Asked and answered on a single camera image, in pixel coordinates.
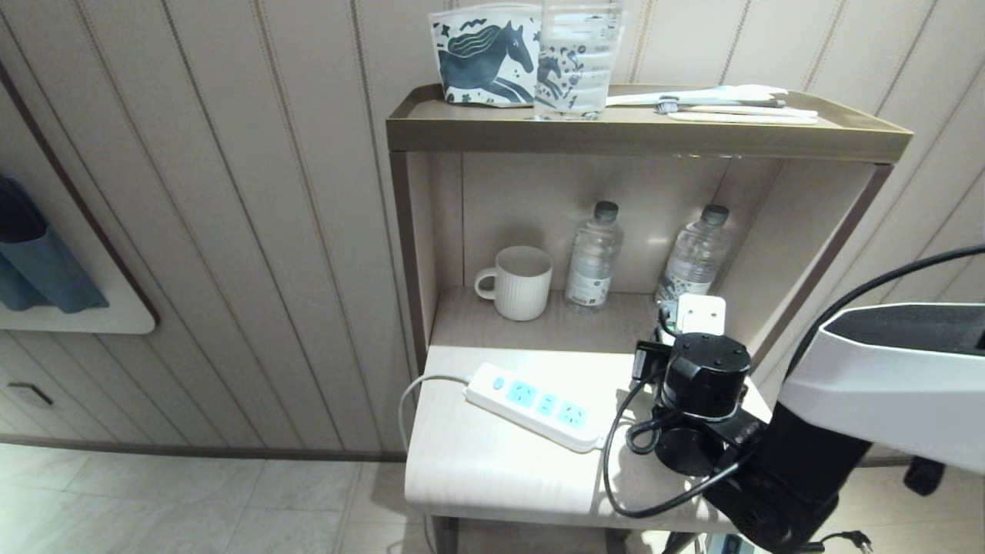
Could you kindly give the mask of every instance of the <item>top shelf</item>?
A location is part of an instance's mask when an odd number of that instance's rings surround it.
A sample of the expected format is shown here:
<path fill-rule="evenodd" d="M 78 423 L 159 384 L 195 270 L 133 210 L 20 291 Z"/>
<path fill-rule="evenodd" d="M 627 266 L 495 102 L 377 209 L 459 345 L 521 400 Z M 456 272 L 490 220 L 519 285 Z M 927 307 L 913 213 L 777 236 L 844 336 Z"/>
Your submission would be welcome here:
<path fill-rule="evenodd" d="M 614 95 L 688 87 L 613 85 Z M 815 125 L 694 123 L 652 106 L 614 106 L 598 121 L 534 121 L 533 108 L 453 105 L 440 85 L 418 87 L 386 121 L 391 152 L 535 152 L 795 158 L 894 164 L 913 133 L 856 109 L 790 92 Z"/>

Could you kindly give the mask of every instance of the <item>white ceramic mug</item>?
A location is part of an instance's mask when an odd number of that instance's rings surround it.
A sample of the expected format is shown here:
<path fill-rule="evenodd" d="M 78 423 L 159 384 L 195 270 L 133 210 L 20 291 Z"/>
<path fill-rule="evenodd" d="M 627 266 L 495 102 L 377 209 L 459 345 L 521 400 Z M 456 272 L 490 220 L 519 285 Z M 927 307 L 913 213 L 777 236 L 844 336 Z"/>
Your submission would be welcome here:
<path fill-rule="evenodd" d="M 476 294 L 492 300 L 495 310 L 507 319 L 536 319 L 548 304 L 553 269 L 551 257 L 539 248 L 504 248 L 495 256 L 495 267 L 476 275 Z M 479 283 L 490 277 L 495 279 L 492 289 L 479 288 Z"/>

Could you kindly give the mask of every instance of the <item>striped wall paneling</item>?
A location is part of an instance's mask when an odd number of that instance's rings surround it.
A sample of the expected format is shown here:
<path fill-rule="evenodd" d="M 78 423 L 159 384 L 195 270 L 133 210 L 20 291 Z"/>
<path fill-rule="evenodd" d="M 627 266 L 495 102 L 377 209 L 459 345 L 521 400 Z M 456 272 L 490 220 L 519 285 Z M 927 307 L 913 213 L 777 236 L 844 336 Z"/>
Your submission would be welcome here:
<path fill-rule="evenodd" d="M 436 80 L 427 13 L 479 3 L 0 0 L 0 61 L 161 318 L 146 336 L 0 331 L 0 379 L 55 399 L 43 410 L 0 390 L 0 436 L 398 451 L 396 402 L 419 368 L 398 302 L 383 122 L 412 87 Z M 983 239 L 985 4 L 626 8 L 617 81 L 778 85 L 916 133 L 757 370 L 767 396 L 778 391 L 774 368 L 831 300 Z M 435 160 L 434 186 L 460 184 L 461 165 Z M 762 180 L 748 194 L 776 176 L 773 165 L 748 171 Z M 752 204 L 741 187 L 729 194 Z M 435 222 L 460 209 L 442 207 Z M 437 255 L 471 259 L 448 248 Z M 914 275 L 867 301 L 936 298 L 985 299 L 985 261 Z"/>

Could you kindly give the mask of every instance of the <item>power cord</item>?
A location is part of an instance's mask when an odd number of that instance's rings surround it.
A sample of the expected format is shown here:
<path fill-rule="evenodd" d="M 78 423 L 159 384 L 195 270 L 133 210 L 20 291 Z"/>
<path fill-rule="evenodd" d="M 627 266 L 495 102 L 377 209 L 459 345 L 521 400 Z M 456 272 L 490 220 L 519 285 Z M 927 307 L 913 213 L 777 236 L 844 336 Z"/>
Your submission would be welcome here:
<path fill-rule="evenodd" d="M 458 381 L 465 385 L 469 384 L 469 378 L 462 376 L 456 376 L 453 374 L 428 374 L 425 376 L 420 376 L 417 379 L 411 381 L 411 384 L 407 386 L 404 393 L 400 395 L 400 405 L 397 406 L 397 427 L 400 429 L 400 441 L 404 445 L 404 452 L 410 453 L 410 444 L 407 441 L 407 429 L 404 425 L 404 404 L 407 402 L 407 398 L 411 395 L 422 382 L 431 380 L 445 380 L 445 381 Z M 434 543 L 431 542 L 430 533 L 428 532 L 430 528 L 430 516 L 423 510 L 420 510 L 421 514 L 425 518 L 425 541 L 427 542 L 427 548 L 430 550 L 431 554 L 437 554 L 437 550 L 434 548 Z"/>
<path fill-rule="evenodd" d="M 715 486 L 723 479 L 727 479 L 730 475 L 732 475 L 733 473 L 739 470 L 742 463 L 741 460 L 737 460 L 733 462 L 731 465 L 729 465 L 725 469 L 722 469 L 720 472 L 712 475 L 711 477 L 708 477 L 707 479 L 701 481 L 697 485 L 694 485 L 694 487 L 692 487 L 687 492 L 682 493 L 668 500 L 667 502 L 658 504 L 657 506 L 653 506 L 651 508 L 646 508 L 643 510 L 630 510 L 628 508 L 624 508 L 623 506 L 621 506 L 620 503 L 617 502 L 616 496 L 613 494 L 612 483 L 609 479 L 609 454 L 612 450 L 613 437 L 616 436 L 616 430 L 619 428 L 619 425 L 622 422 L 623 414 L 625 413 L 626 408 L 629 407 L 629 404 L 632 402 L 634 398 L 636 398 L 636 395 L 639 394 L 641 390 L 643 390 L 643 387 L 646 386 L 647 383 L 648 381 L 640 381 L 632 389 L 629 390 L 629 394 L 626 396 L 625 400 L 623 400 L 623 403 L 619 407 L 619 411 L 616 413 L 616 419 L 613 420 L 613 426 L 612 428 L 609 429 L 609 435 L 606 436 L 606 443 L 602 449 L 602 481 L 606 486 L 606 496 L 609 497 L 609 503 L 612 504 L 613 510 L 615 510 L 618 514 L 622 516 L 626 516 L 627 518 L 650 518 L 653 516 L 657 516 L 659 514 L 663 514 L 664 512 L 667 512 L 669 510 L 672 510 L 677 506 L 680 506 L 681 504 L 689 501 L 690 499 L 704 494 L 705 491 Z M 658 432 L 659 432 L 658 429 L 653 430 L 654 434 Z"/>
<path fill-rule="evenodd" d="M 841 531 L 840 533 L 832 533 L 827 535 L 821 540 L 814 542 L 808 542 L 801 548 L 801 552 L 823 552 L 824 542 L 831 538 L 844 538 L 852 541 L 855 547 L 861 550 L 864 554 L 872 554 L 874 550 L 872 549 L 872 541 L 869 537 L 862 531 Z"/>
<path fill-rule="evenodd" d="M 674 338 L 680 336 L 677 331 L 672 331 L 670 325 L 667 324 L 667 313 L 664 312 L 663 307 L 657 308 L 657 321 L 660 322 L 660 328 L 664 330 L 665 333 L 671 335 Z"/>
<path fill-rule="evenodd" d="M 937 255 L 925 257 L 923 259 L 918 259 L 914 262 L 907 263 L 902 267 L 898 267 L 896 269 L 893 269 L 892 271 L 888 271 L 880 275 L 879 277 L 876 277 L 875 279 L 862 283 L 854 290 L 852 290 L 845 296 L 838 299 L 834 304 L 829 306 L 827 310 L 824 311 L 824 313 L 822 313 L 817 319 L 815 319 L 814 323 L 811 324 L 811 327 L 808 329 L 808 331 L 804 333 L 804 338 L 801 339 L 800 344 L 797 345 L 797 350 L 794 351 L 794 355 L 790 359 L 790 365 L 787 366 L 787 375 L 784 376 L 783 379 L 786 381 L 790 377 L 790 374 L 794 372 L 794 368 L 797 367 L 797 364 L 800 363 L 801 358 L 804 357 L 804 353 L 806 353 L 808 347 L 811 346 L 811 342 L 814 340 L 815 335 L 818 334 L 818 331 L 821 330 L 821 326 L 824 325 L 832 317 L 838 315 L 838 312 L 841 312 L 846 306 L 851 304 L 855 299 L 859 298 L 860 296 L 868 293 L 869 291 L 877 287 L 881 287 L 882 285 L 888 283 L 889 281 L 899 279 L 900 277 L 913 273 L 914 271 L 920 271 L 921 269 L 926 269 L 928 267 L 937 265 L 939 263 L 945 263 L 947 261 L 952 261 L 958 258 L 973 256 L 982 253 L 985 253 L 985 244 L 958 248 L 957 250 L 942 252 Z"/>

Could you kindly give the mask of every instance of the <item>horse pattern pouch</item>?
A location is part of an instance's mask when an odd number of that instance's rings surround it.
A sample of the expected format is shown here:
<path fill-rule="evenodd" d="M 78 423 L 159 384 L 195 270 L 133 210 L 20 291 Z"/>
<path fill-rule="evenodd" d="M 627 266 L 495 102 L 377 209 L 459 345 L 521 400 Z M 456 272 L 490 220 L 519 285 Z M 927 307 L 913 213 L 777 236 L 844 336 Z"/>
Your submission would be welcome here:
<path fill-rule="evenodd" d="M 484 4 L 430 14 L 444 97 L 452 104 L 531 104 L 541 8 Z"/>

